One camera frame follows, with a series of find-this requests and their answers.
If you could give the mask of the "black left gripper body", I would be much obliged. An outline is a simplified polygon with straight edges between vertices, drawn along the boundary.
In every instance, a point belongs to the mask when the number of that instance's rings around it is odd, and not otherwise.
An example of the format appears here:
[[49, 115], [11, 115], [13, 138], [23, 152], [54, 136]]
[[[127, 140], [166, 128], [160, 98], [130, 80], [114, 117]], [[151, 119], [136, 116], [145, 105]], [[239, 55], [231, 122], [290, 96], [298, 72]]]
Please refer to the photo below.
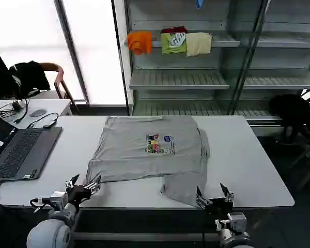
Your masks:
[[79, 205], [84, 199], [90, 199], [91, 190], [86, 189], [83, 185], [74, 185], [67, 189], [68, 203]]

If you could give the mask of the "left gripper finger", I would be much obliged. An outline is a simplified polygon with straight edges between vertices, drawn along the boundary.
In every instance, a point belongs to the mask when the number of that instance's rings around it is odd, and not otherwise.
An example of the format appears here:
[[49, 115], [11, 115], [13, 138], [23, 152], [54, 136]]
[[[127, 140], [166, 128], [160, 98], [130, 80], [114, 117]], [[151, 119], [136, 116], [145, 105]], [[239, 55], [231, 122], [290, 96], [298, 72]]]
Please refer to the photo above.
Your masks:
[[69, 193], [75, 186], [80, 174], [73, 176], [69, 181], [66, 181], [66, 192]]
[[91, 182], [88, 185], [84, 186], [84, 189], [91, 195], [99, 191], [100, 188], [101, 188], [101, 176], [98, 176], [94, 182]]

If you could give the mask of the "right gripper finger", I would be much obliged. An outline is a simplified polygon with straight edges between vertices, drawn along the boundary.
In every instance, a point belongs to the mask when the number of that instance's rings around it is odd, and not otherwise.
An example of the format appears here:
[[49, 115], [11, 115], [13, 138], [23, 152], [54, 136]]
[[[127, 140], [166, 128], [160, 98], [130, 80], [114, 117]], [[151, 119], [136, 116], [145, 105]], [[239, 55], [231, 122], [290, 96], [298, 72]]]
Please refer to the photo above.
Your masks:
[[234, 201], [234, 193], [231, 192], [225, 185], [220, 183], [220, 187], [222, 189], [222, 192], [224, 194], [223, 197], [221, 197], [224, 202], [233, 202]]
[[200, 207], [209, 207], [213, 204], [211, 200], [203, 197], [199, 187], [196, 187], [196, 202]]

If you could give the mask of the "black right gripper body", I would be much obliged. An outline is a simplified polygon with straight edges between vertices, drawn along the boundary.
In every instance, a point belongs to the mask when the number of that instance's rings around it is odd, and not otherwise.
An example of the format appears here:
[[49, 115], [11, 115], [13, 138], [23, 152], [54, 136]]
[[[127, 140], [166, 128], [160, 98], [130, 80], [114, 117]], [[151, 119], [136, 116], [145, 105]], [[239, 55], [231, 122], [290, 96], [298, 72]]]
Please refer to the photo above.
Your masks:
[[233, 201], [226, 198], [208, 199], [208, 202], [209, 204], [205, 206], [205, 210], [209, 214], [227, 214], [233, 209]]

